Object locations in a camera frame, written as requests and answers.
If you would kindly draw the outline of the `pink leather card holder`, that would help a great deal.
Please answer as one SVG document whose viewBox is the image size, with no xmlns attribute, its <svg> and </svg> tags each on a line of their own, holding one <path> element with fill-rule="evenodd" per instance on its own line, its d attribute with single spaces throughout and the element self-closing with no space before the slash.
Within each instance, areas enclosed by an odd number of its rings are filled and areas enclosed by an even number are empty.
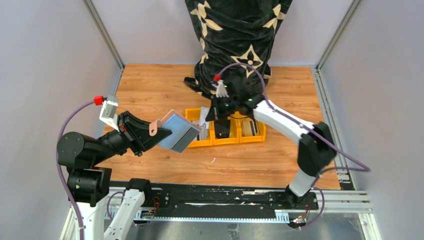
<svg viewBox="0 0 424 240">
<path fill-rule="evenodd" d="M 159 128 L 171 130 L 172 134 L 160 141 L 158 146 L 177 153 L 182 153 L 201 131 L 200 126 L 189 121 L 176 110 L 171 110 L 162 119 L 151 122 L 150 135 L 154 136 Z"/>
</svg>

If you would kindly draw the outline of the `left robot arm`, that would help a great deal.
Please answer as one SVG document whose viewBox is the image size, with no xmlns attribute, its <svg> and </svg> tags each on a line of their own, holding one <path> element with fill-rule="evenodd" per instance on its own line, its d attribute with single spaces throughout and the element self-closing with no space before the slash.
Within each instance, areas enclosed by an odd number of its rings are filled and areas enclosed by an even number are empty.
<svg viewBox="0 0 424 240">
<path fill-rule="evenodd" d="M 68 177 L 62 177 L 61 181 L 74 213 L 77 240 L 123 240 L 139 207 L 153 198 L 149 180 L 132 178 L 118 214 L 112 219 L 109 231 L 105 231 L 112 169 L 97 165 L 128 150 L 140 157 L 172 135 L 170 129 L 140 120 L 128 111 L 116 116 L 114 121 L 117 128 L 99 138 L 71 131 L 57 142 L 58 167 L 65 167 L 68 172 Z"/>
</svg>

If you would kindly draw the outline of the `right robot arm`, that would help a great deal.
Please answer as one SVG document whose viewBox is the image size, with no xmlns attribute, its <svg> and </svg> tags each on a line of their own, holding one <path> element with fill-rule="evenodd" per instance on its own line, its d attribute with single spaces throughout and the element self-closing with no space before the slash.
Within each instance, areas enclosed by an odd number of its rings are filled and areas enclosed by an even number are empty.
<svg viewBox="0 0 424 240">
<path fill-rule="evenodd" d="M 262 94 L 241 97 L 211 97 L 206 121 L 221 121 L 235 112 L 256 120 L 278 131 L 296 146 L 299 167 L 293 180 L 285 188 L 285 200 L 291 207 L 299 205 L 315 185 L 321 171 L 336 157 L 329 126 L 314 124 L 282 110 Z"/>
</svg>

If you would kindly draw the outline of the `black cards in bin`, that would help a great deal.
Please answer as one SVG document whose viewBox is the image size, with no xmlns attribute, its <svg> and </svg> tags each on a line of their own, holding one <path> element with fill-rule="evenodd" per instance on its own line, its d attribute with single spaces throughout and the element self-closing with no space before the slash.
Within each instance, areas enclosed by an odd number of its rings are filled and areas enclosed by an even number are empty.
<svg viewBox="0 0 424 240">
<path fill-rule="evenodd" d="M 221 119 L 214 122 L 214 132 L 217 139 L 226 139 L 230 137 L 231 121 Z"/>
</svg>

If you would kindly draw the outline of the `yellow plastic end bin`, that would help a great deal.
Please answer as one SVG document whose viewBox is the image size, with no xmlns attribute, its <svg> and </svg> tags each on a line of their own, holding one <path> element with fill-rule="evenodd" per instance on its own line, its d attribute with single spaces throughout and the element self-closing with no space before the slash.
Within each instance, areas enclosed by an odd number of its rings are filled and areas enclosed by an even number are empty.
<svg viewBox="0 0 424 240">
<path fill-rule="evenodd" d="M 236 112 L 234 117 L 239 125 L 237 134 L 241 144 L 260 143 L 266 140 L 267 126 L 263 122 L 242 115 L 239 112 Z"/>
</svg>

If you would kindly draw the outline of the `black floral blanket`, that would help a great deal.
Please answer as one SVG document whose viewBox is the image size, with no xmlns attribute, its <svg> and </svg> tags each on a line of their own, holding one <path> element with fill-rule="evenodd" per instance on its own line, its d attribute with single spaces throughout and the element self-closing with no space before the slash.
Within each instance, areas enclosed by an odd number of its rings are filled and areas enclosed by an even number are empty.
<svg viewBox="0 0 424 240">
<path fill-rule="evenodd" d="M 222 78 L 253 94 L 262 93 L 258 71 L 267 83 L 272 76 L 268 61 L 276 34 L 291 5 L 290 0 L 186 0 L 191 23 L 203 55 L 194 76 L 184 83 L 210 99 L 216 93 L 214 76 L 231 67 Z"/>
</svg>

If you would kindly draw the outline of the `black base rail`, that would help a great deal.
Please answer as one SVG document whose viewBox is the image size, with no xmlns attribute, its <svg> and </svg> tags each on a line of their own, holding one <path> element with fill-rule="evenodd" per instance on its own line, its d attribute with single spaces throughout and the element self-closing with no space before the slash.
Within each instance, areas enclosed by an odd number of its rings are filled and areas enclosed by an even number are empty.
<svg viewBox="0 0 424 240">
<path fill-rule="evenodd" d="M 319 208 L 313 192 L 296 202 L 278 188 L 152 183 L 151 189 L 153 198 L 141 210 L 158 204 L 155 220 L 288 223 L 289 212 L 302 215 Z"/>
</svg>

